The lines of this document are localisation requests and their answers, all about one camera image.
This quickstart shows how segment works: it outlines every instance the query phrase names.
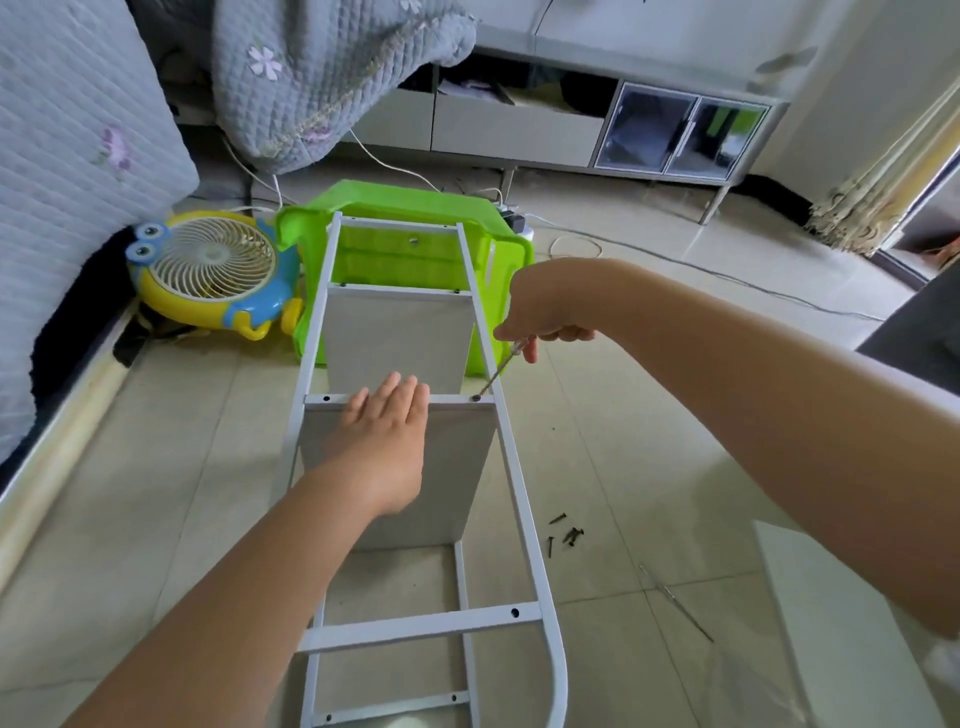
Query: green plastic stool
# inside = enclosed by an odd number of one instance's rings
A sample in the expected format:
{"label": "green plastic stool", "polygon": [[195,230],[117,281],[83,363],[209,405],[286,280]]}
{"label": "green plastic stool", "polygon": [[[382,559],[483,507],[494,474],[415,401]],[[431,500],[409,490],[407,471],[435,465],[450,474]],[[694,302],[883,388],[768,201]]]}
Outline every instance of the green plastic stool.
{"label": "green plastic stool", "polygon": [[[294,347],[303,356],[310,314],[320,280],[326,249],[326,226],[333,213],[380,220],[464,224],[480,299],[489,326],[503,321],[510,300],[514,271],[534,261],[533,245],[515,234],[496,207],[487,200],[448,195],[388,184],[342,180],[306,206],[290,206],[274,220],[280,250],[297,245],[306,281],[306,310],[294,331]],[[449,235],[344,228],[340,233],[332,280],[338,283],[394,285],[413,288],[467,288],[456,238]],[[506,358],[508,342],[496,341],[487,332],[498,361]],[[317,364],[325,364],[324,343]],[[483,354],[474,332],[467,359],[468,376],[485,376]]]}

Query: electric fan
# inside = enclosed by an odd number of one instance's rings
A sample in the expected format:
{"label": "electric fan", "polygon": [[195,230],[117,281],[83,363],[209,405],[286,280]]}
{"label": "electric fan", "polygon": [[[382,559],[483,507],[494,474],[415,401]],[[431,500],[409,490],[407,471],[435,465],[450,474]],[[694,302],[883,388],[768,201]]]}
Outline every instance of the electric fan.
{"label": "electric fan", "polygon": [[133,285],[168,319],[231,328],[253,341],[279,316],[293,333],[303,312],[297,296],[297,248],[276,249],[274,230],[235,212],[188,212],[137,226],[127,248]]}

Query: fan eye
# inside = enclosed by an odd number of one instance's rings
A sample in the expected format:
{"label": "fan eye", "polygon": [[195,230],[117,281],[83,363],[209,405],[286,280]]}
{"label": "fan eye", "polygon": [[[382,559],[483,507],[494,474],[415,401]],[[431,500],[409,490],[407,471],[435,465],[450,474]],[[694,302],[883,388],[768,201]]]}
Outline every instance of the fan eye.
{"label": "fan eye", "polygon": [[127,248],[127,260],[131,263],[146,264],[156,256],[153,243],[136,242]]}
{"label": "fan eye", "polygon": [[136,229],[136,236],[143,240],[154,240],[163,235],[163,231],[160,223],[144,223]]}

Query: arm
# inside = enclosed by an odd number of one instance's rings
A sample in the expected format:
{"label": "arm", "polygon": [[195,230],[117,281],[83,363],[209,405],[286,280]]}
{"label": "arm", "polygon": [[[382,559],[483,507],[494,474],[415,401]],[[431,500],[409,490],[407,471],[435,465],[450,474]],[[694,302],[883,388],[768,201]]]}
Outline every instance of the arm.
{"label": "arm", "polygon": [[420,491],[429,390],[357,393],[306,473],[138,644],[66,728],[262,725],[307,622],[374,518]]}
{"label": "arm", "polygon": [[[616,341],[813,537],[927,626],[960,629],[960,406],[642,268],[518,271],[499,339]],[[536,339],[528,346],[536,360]]]}

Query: hand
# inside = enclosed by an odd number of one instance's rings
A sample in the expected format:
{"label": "hand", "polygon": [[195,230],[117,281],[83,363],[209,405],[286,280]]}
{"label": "hand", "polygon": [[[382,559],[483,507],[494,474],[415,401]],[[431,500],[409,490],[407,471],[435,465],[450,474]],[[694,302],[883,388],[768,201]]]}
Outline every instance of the hand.
{"label": "hand", "polygon": [[493,336],[500,341],[529,338],[523,358],[537,362],[537,338],[543,341],[590,341],[596,331],[578,325],[569,291],[582,276],[583,261],[547,260],[521,268],[510,281],[510,313]]}
{"label": "hand", "polygon": [[423,437],[430,388],[393,372],[370,396],[350,398],[340,426],[326,442],[320,466],[332,481],[366,501],[372,516],[399,513],[420,492]]}

